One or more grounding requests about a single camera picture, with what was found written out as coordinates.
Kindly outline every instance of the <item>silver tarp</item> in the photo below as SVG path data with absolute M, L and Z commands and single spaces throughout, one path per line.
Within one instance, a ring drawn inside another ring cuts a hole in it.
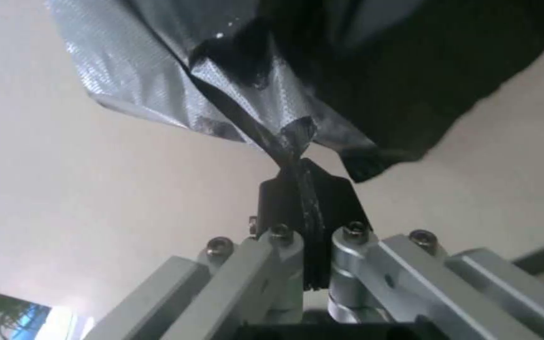
M 257 4 L 48 2 L 80 79 L 103 106 L 246 142 L 280 165 L 298 159 L 312 141 L 340 153 L 374 148 L 308 92 L 258 25 Z

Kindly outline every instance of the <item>bolt head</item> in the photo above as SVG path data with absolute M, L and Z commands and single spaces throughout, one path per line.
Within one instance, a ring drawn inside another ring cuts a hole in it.
M 293 230 L 284 223 L 270 227 L 270 242 L 273 245 L 288 246 L 293 243 Z
M 363 245 L 369 240 L 369 227 L 360 221 L 352 221 L 341 227 L 346 241 L 355 245 Z
M 438 237 L 430 231 L 423 229 L 413 230 L 408 235 L 408 238 L 430 255 L 435 255 L 438 250 Z
M 234 243 L 228 237 L 214 237 L 207 242 L 207 257 L 213 259 L 228 258 L 234 251 Z

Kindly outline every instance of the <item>crumpled fabric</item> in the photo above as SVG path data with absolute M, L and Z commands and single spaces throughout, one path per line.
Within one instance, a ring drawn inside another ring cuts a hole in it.
M 48 0 L 98 103 L 245 142 L 311 142 L 355 181 L 417 161 L 544 51 L 538 0 Z
M 309 93 L 252 0 L 50 0 L 89 95 L 113 110 L 261 148 L 375 144 Z

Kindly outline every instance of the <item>white wall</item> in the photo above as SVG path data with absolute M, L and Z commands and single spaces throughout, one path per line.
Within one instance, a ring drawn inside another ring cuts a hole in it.
M 337 156 L 308 155 L 345 175 Z M 104 315 L 168 256 L 246 235 L 276 167 L 243 144 L 88 99 L 41 0 L 0 0 L 0 292 Z M 544 56 L 424 161 L 357 186 L 382 237 L 427 228 L 451 252 L 544 245 Z

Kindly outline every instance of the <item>black fabric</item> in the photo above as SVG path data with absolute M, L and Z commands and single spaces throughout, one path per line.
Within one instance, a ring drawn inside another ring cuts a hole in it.
M 410 6 L 406 17 L 366 32 L 361 22 L 373 13 L 363 11 L 384 8 L 374 2 L 260 6 L 305 84 L 378 144 L 341 154 L 355 181 L 421 159 L 456 119 L 544 51 L 544 0 L 401 0 Z

